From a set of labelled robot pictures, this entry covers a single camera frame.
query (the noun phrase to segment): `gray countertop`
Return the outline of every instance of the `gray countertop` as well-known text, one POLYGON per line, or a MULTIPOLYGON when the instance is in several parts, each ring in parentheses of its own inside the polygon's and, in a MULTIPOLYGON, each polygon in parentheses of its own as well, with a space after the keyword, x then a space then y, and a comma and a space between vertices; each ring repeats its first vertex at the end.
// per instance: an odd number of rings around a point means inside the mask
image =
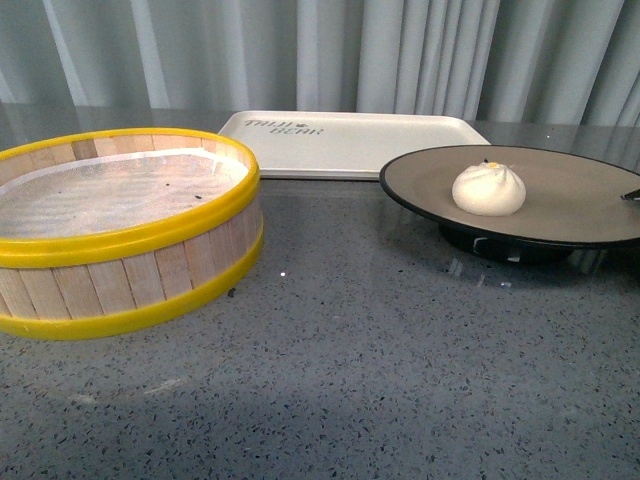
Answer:
MULTIPOLYGON (((0 108, 2 148, 228 113, 0 108)), ((472 122, 638 170, 640 129, 472 122)), ((640 249, 456 250, 376 182, 263 180, 222 296, 118 337, 0 334, 0 477, 640 478, 640 249)))

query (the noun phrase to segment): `gray curtain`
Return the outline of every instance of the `gray curtain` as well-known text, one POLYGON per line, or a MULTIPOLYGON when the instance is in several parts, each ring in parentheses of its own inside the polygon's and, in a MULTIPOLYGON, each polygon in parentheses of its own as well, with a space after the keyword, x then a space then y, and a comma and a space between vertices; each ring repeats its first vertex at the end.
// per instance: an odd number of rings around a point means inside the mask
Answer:
POLYGON ((2 0, 0 101, 640 123, 640 0, 2 0))

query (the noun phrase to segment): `wooden slat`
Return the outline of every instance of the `wooden slat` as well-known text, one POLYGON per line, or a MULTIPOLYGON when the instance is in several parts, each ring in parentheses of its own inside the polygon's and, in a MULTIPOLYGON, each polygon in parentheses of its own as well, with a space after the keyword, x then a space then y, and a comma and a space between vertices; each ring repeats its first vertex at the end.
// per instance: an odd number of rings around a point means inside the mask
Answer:
POLYGON ((51 270, 48 268, 21 270, 20 277, 29 292, 38 318, 71 318, 51 270))
POLYGON ((31 155, 24 153, 0 161, 0 185, 34 170, 31 155))
POLYGON ((247 252, 247 241, 244 235, 242 212, 239 212, 227 221, 227 228, 229 229, 229 235, 231 237, 233 262, 235 263, 247 252))
POLYGON ((11 311, 7 306, 7 302, 5 302, 4 298, 2 298, 2 291, 0 291, 0 315, 11 316, 11 311))
POLYGON ((92 263, 89 274, 105 315, 136 308, 122 260, 92 263))
POLYGON ((53 274, 71 318, 97 317, 103 314, 86 265, 54 268, 53 274))
POLYGON ((0 292, 13 317, 38 318, 27 287, 17 270, 0 268, 0 292))
POLYGON ((127 257, 123 263, 137 307, 159 303, 165 299, 153 252, 127 257))
POLYGON ((133 139, 136 146, 136 152, 152 152, 157 150, 153 145, 153 137, 151 135, 136 135, 133 139))
POLYGON ((241 212, 241 214, 244 223, 244 235, 247 240, 247 243, 245 245, 247 247, 247 250, 249 250, 249 248, 251 248, 251 246, 255 243, 260 228, 258 222, 260 205, 258 204, 257 199, 253 200, 249 205, 247 205, 247 208, 245 208, 244 211, 241 212))
POLYGON ((96 158, 98 156, 96 144, 93 139, 73 142, 71 144, 71 148, 73 148, 73 154, 75 155, 76 160, 85 160, 87 158, 96 158))
POLYGON ((106 157, 108 155, 117 155, 118 146, 116 142, 113 140, 113 137, 101 137, 94 139, 94 143, 96 146, 96 152, 100 157, 106 157))
POLYGON ((208 232, 185 241, 184 250, 194 287, 202 285, 216 276, 216 266, 213 262, 208 232))
POLYGON ((235 253, 231 245, 228 223, 225 222, 213 230, 210 230, 209 239, 211 242, 211 251, 213 252, 213 263, 215 265, 216 275, 219 275, 235 263, 235 253))
POLYGON ((30 155, 34 170, 52 167, 56 164, 56 161, 53 159, 53 154, 48 148, 39 148, 38 150, 31 152, 30 155))
POLYGON ((170 148, 200 148, 202 146, 202 141, 199 137, 153 135, 153 145, 156 150, 167 150, 170 148))
POLYGON ((69 143, 64 143, 62 145, 55 145, 53 147, 49 147, 49 151, 51 152, 51 156, 53 157, 53 160, 56 162, 56 165, 74 162, 76 160, 76 156, 73 152, 73 148, 71 148, 71 144, 69 143))
POLYGON ((116 152, 121 153, 133 153, 138 152, 136 146, 135 135, 122 135, 113 137, 113 143, 116 146, 116 152))
POLYGON ((192 289, 189 265, 182 243, 156 250, 156 260, 166 298, 192 289))

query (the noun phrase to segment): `black plate rim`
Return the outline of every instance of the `black plate rim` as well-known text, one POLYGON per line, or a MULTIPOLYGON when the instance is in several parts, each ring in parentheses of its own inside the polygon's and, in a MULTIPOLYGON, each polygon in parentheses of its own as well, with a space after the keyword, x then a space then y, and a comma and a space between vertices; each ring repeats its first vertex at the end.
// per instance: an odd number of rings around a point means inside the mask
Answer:
POLYGON ((442 217, 440 215, 436 215, 434 213, 431 213, 427 210, 424 210, 420 207, 418 207, 417 205, 412 204, 411 202, 405 200, 404 198, 402 198, 400 195, 398 195, 396 192, 393 191, 393 189, 389 186, 389 184, 386 181, 386 171, 387 169, 395 162, 403 159, 404 157, 407 157, 409 155, 414 155, 416 153, 419 152, 426 152, 426 151, 433 151, 433 150, 445 150, 445 149, 451 149, 451 148, 470 148, 470 147, 491 147, 491 148, 520 148, 523 150, 536 150, 536 151, 540 151, 540 152, 548 152, 548 153, 559 153, 562 155, 570 155, 573 157, 577 157, 577 158, 581 158, 583 160, 589 160, 592 162, 598 162, 598 163, 602 163, 604 165, 607 165, 609 167, 613 167, 613 168, 619 168, 620 170, 624 170, 625 172, 631 173, 633 175, 636 175, 638 177, 638 180, 640 181, 640 174, 632 171, 632 170, 628 170, 624 167, 621 167, 619 165, 612 165, 610 163, 607 163, 605 161, 602 160, 597 160, 595 158, 589 158, 589 157, 585 157, 584 155, 576 155, 573 153, 567 153, 567 152, 561 152, 559 150, 550 150, 550 149, 545 149, 545 148, 536 148, 536 147, 521 147, 518 145, 493 145, 493 144, 476 144, 476 145, 448 145, 448 146, 444 146, 444 147, 434 147, 434 148, 423 148, 421 150, 415 150, 413 152, 408 152, 408 153, 404 153, 392 160, 390 160, 389 162, 387 162, 382 169, 380 170, 380 185, 382 186, 382 189, 384 190, 384 192, 389 195, 389 197, 391 197, 395 202, 397 202, 398 204, 400 204, 401 206, 403 206, 404 208, 417 213, 418 215, 428 218, 430 220, 435 221, 436 223, 440 224, 440 225, 445 225, 447 227, 450 228, 454 228, 454 229, 458 229, 461 230, 463 232, 466 233, 470 233, 473 235, 478 235, 478 236, 482 236, 482 237, 486 237, 486 238, 490 238, 490 239, 495 239, 495 240, 501 240, 504 242, 512 242, 514 244, 517 245, 522 245, 522 246, 536 246, 536 247, 548 247, 548 248, 571 248, 571 249, 580 249, 580 250, 601 250, 601 249, 610 249, 610 248, 631 248, 631 247, 636 247, 636 246, 640 246, 640 236, 636 237, 636 238, 629 238, 629 239, 625 239, 625 240, 615 240, 615 241, 611 241, 611 242, 567 242, 567 241, 556 241, 556 240, 545 240, 545 239, 540 239, 540 238, 532 238, 532 237, 522 237, 519 235, 511 235, 508 233, 501 233, 501 232, 494 232, 492 230, 485 230, 483 228, 479 228, 479 227, 472 227, 470 225, 466 225, 464 223, 460 223, 457 222, 455 220, 451 220, 449 218, 446 217, 442 217))

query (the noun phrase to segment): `white bun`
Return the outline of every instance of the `white bun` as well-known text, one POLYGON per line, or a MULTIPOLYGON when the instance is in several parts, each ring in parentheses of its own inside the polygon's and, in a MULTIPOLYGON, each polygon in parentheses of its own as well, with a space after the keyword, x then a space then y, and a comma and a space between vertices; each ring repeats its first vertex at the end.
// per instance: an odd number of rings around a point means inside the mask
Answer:
POLYGON ((458 175, 451 189, 462 210, 475 215, 501 217, 516 212, 527 189, 513 170, 499 163, 481 163, 458 175))

